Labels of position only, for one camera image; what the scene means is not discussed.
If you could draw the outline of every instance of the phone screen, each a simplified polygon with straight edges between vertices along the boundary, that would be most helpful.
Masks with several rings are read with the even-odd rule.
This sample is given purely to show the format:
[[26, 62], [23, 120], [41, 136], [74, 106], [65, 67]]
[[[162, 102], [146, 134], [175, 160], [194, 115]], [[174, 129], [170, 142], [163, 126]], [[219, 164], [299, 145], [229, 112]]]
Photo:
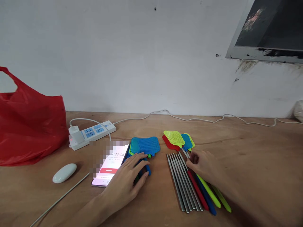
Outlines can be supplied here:
[[128, 145], [113, 146], [113, 150], [107, 156], [104, 161], [99, 173], [92, 181], [93, 186], [107, 186], [110, 180], [113, 178], [114, 174], [120, 168], [126, 152], [128, 150]]

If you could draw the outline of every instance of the white mouse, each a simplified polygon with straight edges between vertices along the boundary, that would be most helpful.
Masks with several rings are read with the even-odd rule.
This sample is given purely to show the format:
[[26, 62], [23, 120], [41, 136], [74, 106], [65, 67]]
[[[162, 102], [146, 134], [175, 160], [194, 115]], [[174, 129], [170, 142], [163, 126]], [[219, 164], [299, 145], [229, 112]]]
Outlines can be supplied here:
[[77, 169], [76, 164], [68, 164], [63, 166], [56, 174], [53, 176], [54, 183], [62, 183], [66, 181]]

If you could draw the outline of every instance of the white power cord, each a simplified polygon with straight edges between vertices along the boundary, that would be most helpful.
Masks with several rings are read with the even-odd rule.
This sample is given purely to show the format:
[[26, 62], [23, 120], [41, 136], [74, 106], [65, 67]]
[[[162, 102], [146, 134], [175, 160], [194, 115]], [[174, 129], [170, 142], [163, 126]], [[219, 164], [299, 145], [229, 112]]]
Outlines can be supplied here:
[[257, 124], [257, 125], [262, 125], [262, 126], [267, 126], [267, 127], [274, 127], [274, 126], [276, 126], [277, 121], [282, 122], [282, 123], [287, 123], [287, 124], [301, 124], [301, 125], [303, 124], [303, 123], [300, 123], [300, 122], [285, 122], [285, 121], [279, 120], [278, 118], [275, 118], [275, 119], [274, 119], [274, 124], [273, 124], [273, 125], [265, 125], [265, 124], [261, 124], [261, 123], [257, 123], [257, 122], [246, 122], [246, 121], [243, 120], [242, 118], [239, 118], [239, 117], [237, 117], [237, 116], [235, 116], [235, 115], [228, 114], [228, 113], [224, 114], [224, 115], [222, 116], [221, 119], [216, 120], [216, 121], [205, 120], [205, 119], [200, 119], [200, 118], [183, 119], [183, 118], [179, 118], [179, 117], [176, 117], [176, 116], [172, 115], [168, 110], [159, 110], [159, 111], [151, 112], [151, 113], [149, 113], [146, 117], [143, 117], [143, 118], [128, 118], [128, 119], [124, 119], [124, 120], [121, 120], [121, 121], [117, 121], [116, 123], [114, 123], [114, 125], [117, 124], [117, 123], [120, 123], [120, 122], [122, 122], [122, 121], [126, 121], [126, 120], [143, 120], [143, 119], [147, 118], [149, 115], [151, 115], [151, 114], [153, 114], [153, 113], [158, 113], [158, 112], [163, 112], [163, 111], [167, 111], [167, 112], [169, 113], [170, 116], [172, 116], [172, 117], [174, 117], [174, 118], [177, 118], [177, 119], [180, 119], [180, 120], [183, 120], [183, 121], [201, 120], [201, 121], [207, 121], [207, 122], [210, 122], [210, 123], [217, 123], [218, 121], [223, 120], [224, 117], [228, 115], [228, 116], [236, 117], [236, 118], [240, 119], [241, 121], [244, 121], [245, 124], [247, 124], [247, 125], [250, 125], [250, 124]]
[[[103, 124], [101, 124], [100, 122], [98, 121], [95, 121], [95, 120], [91, 120], [91, 119], [87, 119], [87, 118], [75, 118], [75, 119], [72, 119], [70, 120], [69, 122], [69, 125], [72, 127], [72, 121], [73, 120], [90, 120], [90, 121], [93, 121], [93, 122], [96, 122], [98, 124], [100, 124], [101, 126], [103, 126], [107, 132], [108, 132], [108, 135], [110, 136], [110, 132], [108, 131], [107, 127], [105, 127]], [[70, 190], [67, 191], [67, 193], [65, 193], [60, 199], [58, 199], [53, 205], [51, 205], [50, 208], [48, 208], [33, 224], [31, 224], [30, 227], [33, 227], [47, 212], [49, 212], [55, 205], [57, 205], [58, 202], [60, 202], [68, 193], [70, 193], [75, 187], [78, 186], [78, 184], [80, 184], [85, 178], [87, 178], [89, 176], [89, 173], [86, 174], [85, 177], [83, 177], [77, 184], [75, 184]]]
[[[279, 121], [279, 122], [282, 122], [282, 123], [287, 123], [287, 124], [303, 124], [303, 123], [300, 123], [300, 122], [285, 122], [285, 121], [281, 121], [281, 120], [279, 120], [278, 118], [275, 118], [274, 119], [274, 124], [273, 125], [265, 125], [265, 124], [261, 124], [261, 123], [257, 123], [257, 122], [246, 122], [245, 120], [243, 120], [242, 118], [239, 118], [239, 117], [237, 117], [237, 116], [235, 116], [235, 115], [232, 115], [232, 114], [224, 114], [223, 116], [222, 116], [222, 118], [221, 119], [219, 119], [219, 120], [216, 120], [216, 121], [211, 121], [211, 120], [205, 120], [205, 119], [200, 119], [200, 118], [191, 118], [191, 119], [183, 119], [183, 118], [179, 118], [179, 117], [176, 117], [176, 116], [174, 116], [174, 115], [172, 115], [168, 110], [160, 110], [160, 111], [154, 111], [154, 112], [151, 112], [151, 113], [149, 113], [146, 117], [143, 117], [143, 118], [128, 118], [128, 119], [124, 119], [124, 120], [121, 120], [121, 121], [117, 121], [116, 123], [113, 123], [114, 125], [115, 124], [118, 124], [118, 123], [120, 123], [120, 122], [122, 122], [122, 121], [126, 121], [126, 120], [143, 120], [143, 119], [145, 119], [145, 118], [147, 118], [149, 115], [151, 115], [151, 114], [153, 114], [153, 113], [158, 113], [158, 112], [163, 112], [163, 111], [167, 111], [168, 113], [169, 113], [169, 115], [170, 116], [172, 116], [172, 117], [174, 117], [174, 118], [177, 118], [177, 119], [180, 119], [180, 120], [183, 120], [183, 121], [190, 121], [190, 120], [201, 120], [201, 121], [207, 121], [207, 122], [211, 122], [211, 123], [217, 123], [218, 121], [221, 121], [221, 120], [223, 120], [224, 119], [224, 117], [225, 116], [233, 116], [233, 117], [236, 117], [236, 118], [238, 118], [238, 119], [240, 119], [241, 121], [244, 121], [245, 122], [245, 124], [247, 124], [247, 125], [250, 125], [250, 124], [257, 124], [257, 125], [262, 125], [262, 126], [267, 126], [267, 127], [274, 127], [274, 126], [276, 126], [276, 124], [277, 124], [277, 121]], [[69, 125], [72, 127], [73, 125], [72, 125], [72, 121], [74, 121], [74, 120], [90, 120], [90, 121], [93, 121], [93, 122], [96, 122], [96, 123], [98, 123], [98, 124], [100, 124], [101, 126], [103, 126], [106, 130], [107, 130], [107, 132], [108, 132], [108, 135], [109, 135], [109, 137], [110, 137], [110, 141], [111, 141], [111, 136], [110, 136], [110, 132], [109, 132], [109, 130], [107, 129], [107, 127], [105, 127], [103, 124], [101, 124], [100, 122], [98, 122], [98, 121], [95, 121], [95, 120], [91, 120], [91, 119], [88, 119], [88, 118], [75, 118], [75, 119], [72, 119], [72, 120], [70, 120], [70, 122], [69, 122]], [[30, 227], [33, 227], [47, 212], [49, 212], [58, 202], [60, 202], [68, 193], [70, 193], [75, 187], [77, 187], [78, 186], [78, 184], [80, 184], [85, 178], [87, 178], [89, 176], [89, 173], [85, 176], [85, 177], [83, 177], [77, 184], [75, 184], [75, 186], [73, 186], [67, 193], [65, 193], [60, 199], [58, 199], [50, 208], [48, 208]]]

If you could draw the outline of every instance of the wooden tabletop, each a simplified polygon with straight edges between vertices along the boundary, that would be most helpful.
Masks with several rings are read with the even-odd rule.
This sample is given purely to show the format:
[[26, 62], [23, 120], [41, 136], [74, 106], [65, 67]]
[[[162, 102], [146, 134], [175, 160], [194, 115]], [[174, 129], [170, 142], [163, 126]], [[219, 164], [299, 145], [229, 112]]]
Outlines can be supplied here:
[[[99, 122], [117, 122], [126, 118], [142, 118], [144, 114], [67, 112], [67, 122], [73, 118], [90, 118]], [[217, 120], [219, 117], [201, 117]], [[245, 118], [263, 124], [273, 119]], [[80, 130], [93, 122], [74, 122]], [[303, 125], [278, 123], [276, 127], [245, 125], [236, 118], [226, 118], [216, 124], [202, 121], [182, 121], [169, 115], [151, 115], [144, 120], [128, 120], [116, 125], [112, 140], [133, 137], [159, 139], [161, 150], [150, 159], [152, 174], [138, 197], [112, 215], [102, 226], [251, 226], [253, 220], [231, 201], [233, 212], [223, 207], [217, 216], [208, 211], [190, 214], [181, 212], [162, 140], [163, 131], [189, 133], [195, 150], [208, 150], [225, 167], [232, 180], [239, 183], [244, 196], [253, 197], [260, 206], [277, 217], [285, 226], [302, 224], [303, 214]], [[93, 151], [101, 149], [109, 137], [77, 151], [67, 143], [34, 165], [0, 167], [0, 226], [30, 226], [57, 199], [82, 179], [93, 167]], [[76, 173], [61, 184], [52, 182], [53, 175], [64, 165], [77, 164]], [[103, 191], [91, 186], [86, 178], [40, 222], [39, 226], [54, 226], [69, 218], [89, 200]]]

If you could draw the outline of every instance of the metal rod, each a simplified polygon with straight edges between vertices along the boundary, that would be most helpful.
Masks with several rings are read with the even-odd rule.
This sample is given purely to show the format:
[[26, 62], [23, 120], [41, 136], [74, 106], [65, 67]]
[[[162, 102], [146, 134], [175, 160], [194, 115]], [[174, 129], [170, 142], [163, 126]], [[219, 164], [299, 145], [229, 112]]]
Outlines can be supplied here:
[[172, 158], [171, 156], [169, 155], [169, 158], [170, 158], [170, 162], [171, 162], [171, 165], [173, 167], [173, 172], [175, 174], [175, 177], [176, 177], [176, 180], [177, 180], [177, 184], [178, 184], [178, 187], [179, 187], [179, 190], [180, 190], [180, 194], [181, 194], [181, 197], [182, 197], [182, 200], [183, 200], [183, 204], [185, 206], [185, 210], [186, 210], [186, 213], [189, 213], [189, 208], [188, 208], [188, 204], [187, 204], [187, 201], [185, 199], [185, 193], [183, 191], [183, 188], [181, 187], [181, 183], [180, 183], [180, 180], [179, 180], [179, 176], [177, 175], [177, 172], [175, 170], [175, 166], [173, 164], [173, 161], [172, 161]]
[[184, 195], [185, 195], [185, 198], [186, 198], [186, 201], [187, 201], [187, 204], [188, 204], [188, 207], [189, 207], [189, 210], [192, 211], [193, 210], [193, 207], [192, 207], [192, 201], [190, 200], [190, 194], [189, 194], [189, 191], [186, 187], [186, 184], [184, 182], [184, 179], [183, 179], [183, 176], [181, 174], [181, 171], [179, 170], [178, 166], [177, 166], [177, 162], [173, 156], [173, 154], [171, 154], [171, 157], [172, 157], [172, 160], [173, 160], [173, 164], [175, 165], [175, 169], [176, 169], [176, 172], [178, 173], [178, 176], [179, 176], [179, 179], [180, 179], [180, 183], [181, 183], [181, 186], [183, 188], [183, 191], [184, 191]]
[[173, 154], [173, 156], [175, 157], [175, 160], [176, 160], [176, 163], [177, 163], [177, 167], [179, 169], [179, 171], [181, 172], [181, 176], [182, 176], [182, 180], [184, 182], [184, 185], [186, 187], [186, 190], [188, 193], [188, 197], [189, 197], [189, 200], [191, 202], [191, 205], [193, 207], [193, 209], [197, 209], [197, 211], [199, 211], [199, 207], [198, 207], [198, 204], [197, 204], [197, 201], [193, 195], [193, 191], [191, 190], [190, 186], [189, 186], [189, 183], [187, 181], [187, 178], [186, 178], [186, 175], [187, 173], [184, 171], [184, 169], [181, 168], [181, 164], [180, 164], [180, 161], [178, 160], [178, 155], [177, 154]]
[[172, 167], [171, 167], [170, 159], [168, 158], [168, 155], [167, 155], [167, 154], [166, 154], [166, 156], [167, 156], [168, 164], [169, 164], [169, 167], [170, 167], [171, 175], [173, 176], [175, 188], [176, 188], [176, 191], [177, 191], [177, 194], [178, 194], [179, 204], [180, 204], [180, 207], [181, 207], [182, 212], [184, 212], [184, 211], [185, 211], [185, 208], [184, 208], [183, 202], [182, 202], [182, 200], [181, 200], [179, 188], [178, 188], [178, 186], [177, 186], [176, 179], [175, 179], [175, 175], [174, 175], [173, 169], [172, 169]]
[[180, 151], [179, 151], [179, 155], [180, 155], [180, 157], [181, 157], [181, 159], [182, 159], [182, 161], [184, 163], [184, 166], [185, 166], [186, 170], [188, 171], [187, 165], [186, 165], [186, 163], [184, 161], [184, 158], [183, 158], [182, 154], [180, 153]]
[[187, 154], [187, 152], [185, 152], [185, 150], [184, 150], [183, 148], [181, 148], [181, 149], [182, 149], [182, 151], [183, 151], [185, 157], [189, 158], [189, 155]]
[[[178, 159], [178, 161], [180, 162], [180, 166], [182, 166], [184, 172], [187, 172], [187, 171], [188, 171], [188, 168], [187, 168], [187, 166], [186, 166], [186, 163], [185, 163], [185, 161], [184, 161], [184, 159], [183, 159], [183, 157], [182, 157], [180, 151], [179, 151], [179, 159]], [[203, 211], [202, 204], [200, 203], [200, 200], [199, 200], [199, 198], [198, 198], [198, 196], [197, 196], [196, 190], [194, 189], [193, 184], [192, 184], [191, 180], [189, 179], [188, 174], [186, 174], [186, 177], [187, 177], [187, 180], [188, 180], [188, 182], [189, 182], [189, 185], [190, 185], [190, 187], [191, 187], [191, 189], [192, 189], [192, 192], [193, 192], [193, 194], [194, 194], [194, 196], [195, 196], [195, 198], [196, 198], [196, 201], [197, 201], [197, 203], [198, 203], [198, 206], [199, 206], [200, 210]]]

